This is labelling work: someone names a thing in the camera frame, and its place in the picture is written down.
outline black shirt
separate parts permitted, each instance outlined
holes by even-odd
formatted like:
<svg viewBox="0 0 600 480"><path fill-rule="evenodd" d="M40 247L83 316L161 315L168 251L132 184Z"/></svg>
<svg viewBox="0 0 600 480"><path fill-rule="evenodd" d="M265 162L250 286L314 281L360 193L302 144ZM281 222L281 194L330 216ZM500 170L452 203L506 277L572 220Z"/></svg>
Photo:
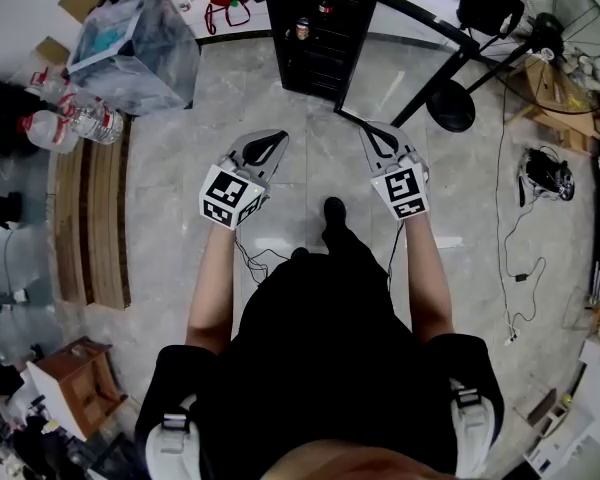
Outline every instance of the black shirt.
<svg viewBox="0 0 600 480"><path fill-rule="evenodd" d="M163 349L138 433L196 392L192 417L215 479L257 480L319 439L388 448L455 472L449 379L489 398L496 435L501 426L487 348L461 334L417 344L393 313L380 271L316 254L280 265L252 296L225 352Z"/></svg>

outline black pole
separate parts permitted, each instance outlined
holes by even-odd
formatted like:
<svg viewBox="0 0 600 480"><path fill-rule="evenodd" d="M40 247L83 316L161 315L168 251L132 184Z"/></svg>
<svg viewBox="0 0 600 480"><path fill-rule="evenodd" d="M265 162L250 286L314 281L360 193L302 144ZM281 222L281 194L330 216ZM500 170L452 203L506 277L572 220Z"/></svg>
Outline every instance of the black pole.
<svg viewBox="0 0 600 480"><path fill-rule="evenodd" d="M475 82L471 87L467 89L467 92L471 94L473 91L481 87L485 82L491 80L498 71L501 71L504 67L511 64L514 60L522 57L526 52L531 49L531 41L527 41L526 43L521 44L515 50L513 50L509 56L504 59L500 64L498 64L491 71L483 75L477 82Z"/></svg>
<svg viewBox="0 0 600 480"><path fill-rule="evenodd" d="M455 75L462 66L464 66L472 58L472 54L468 53L464 48L455 52L447 62L433 75L429 81L424 84L422 89L407 103L407 106L402 109L391 125L400 128L407 120L416 113L416 111L427 102L429 96L435 91L441 82L449 80Z"/></svg>

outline person's left arm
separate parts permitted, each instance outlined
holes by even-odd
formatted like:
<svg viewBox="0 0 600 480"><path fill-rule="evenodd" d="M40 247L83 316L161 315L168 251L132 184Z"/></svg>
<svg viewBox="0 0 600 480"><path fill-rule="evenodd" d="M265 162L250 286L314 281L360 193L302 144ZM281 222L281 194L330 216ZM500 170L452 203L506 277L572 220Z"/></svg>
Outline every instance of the person's left arm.
<svg viewBox="0 0 600 480"><path fill-rule="evenodd" d="M234 241L234 231L212 226L189 310L185 344L214 354L231 341Z"/></svg>

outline black metal frame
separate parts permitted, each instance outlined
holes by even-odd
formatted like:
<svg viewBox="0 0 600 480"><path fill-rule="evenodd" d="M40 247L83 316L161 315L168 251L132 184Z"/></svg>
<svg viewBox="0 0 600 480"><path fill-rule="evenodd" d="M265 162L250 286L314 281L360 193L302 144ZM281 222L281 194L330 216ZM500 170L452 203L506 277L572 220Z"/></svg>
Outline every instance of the black metal frame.
<svg viewBox="0 0 600 480"><path fill-rule="evenodd" d="M418 93L411 99L409 103L402 109L398 116L391 122L393 126L402 126L422 105L427 101L427 98L433 93L433 91L439 86L441 81L450 79L455 73L457 73L462 66L464 66L469 60L475 58L478 55L480 45L477 41L457 29L453 25L439 20L438 17L430 13L429 11L419 7L407 0L375 0L376 3L380 2L392 9L409 16L410 18L426 25L427 27L435 30L439 34L443 35L447 39L451 39L457 43L460 48L457 50L443 65L442 67L429 79L429 81L418 91ZM349 85L351 84L351 78L355 72L355 65L358 62L360 51L362 50L363 41L360 41L358 51L355 54L353 69L350 71L349 80L346 82L342 91L338 95L334 112L338 113L342 117L360 125L364 123L364 120L358 116L350 114L346 110L343 110L342 105L347 96Z"/></svg>

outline person's right arm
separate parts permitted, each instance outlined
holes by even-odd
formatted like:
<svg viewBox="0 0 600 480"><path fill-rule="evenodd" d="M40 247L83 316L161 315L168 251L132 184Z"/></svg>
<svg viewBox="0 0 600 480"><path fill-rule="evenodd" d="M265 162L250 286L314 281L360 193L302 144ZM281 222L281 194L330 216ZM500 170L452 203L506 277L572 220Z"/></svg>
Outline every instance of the person's right arm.
<svg viewBox="0 0 600 480"><path fill-rule="evenodd" d="M427 343L454 332L451 295L427 214L406 219L405 230L412 332L420 343Z"/></svg>

